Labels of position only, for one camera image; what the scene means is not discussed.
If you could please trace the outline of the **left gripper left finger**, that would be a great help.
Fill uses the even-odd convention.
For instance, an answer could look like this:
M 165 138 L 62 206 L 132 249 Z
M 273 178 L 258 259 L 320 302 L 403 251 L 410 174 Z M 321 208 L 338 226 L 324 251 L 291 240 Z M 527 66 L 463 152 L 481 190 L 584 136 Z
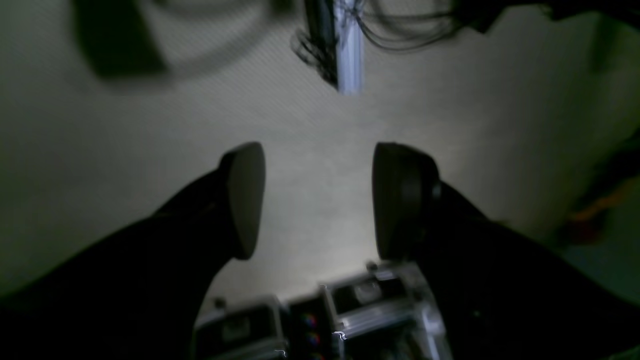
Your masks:
M 263 146 L 236 146 L 153 214 L 3 296 L 1 358 L 189 359 L 215 276 L 256 249 L 265 184 Z

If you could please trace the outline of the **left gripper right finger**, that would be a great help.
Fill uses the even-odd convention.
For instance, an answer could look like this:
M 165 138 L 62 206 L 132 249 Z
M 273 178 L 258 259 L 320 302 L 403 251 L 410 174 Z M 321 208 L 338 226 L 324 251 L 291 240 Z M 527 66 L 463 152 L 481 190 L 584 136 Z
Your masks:
M 484 215 L 432 157 L 379 142 L 372 163 L 378 256 L 417 264 L 456 360 L 605 360 L 639 353 L 639 306 Z

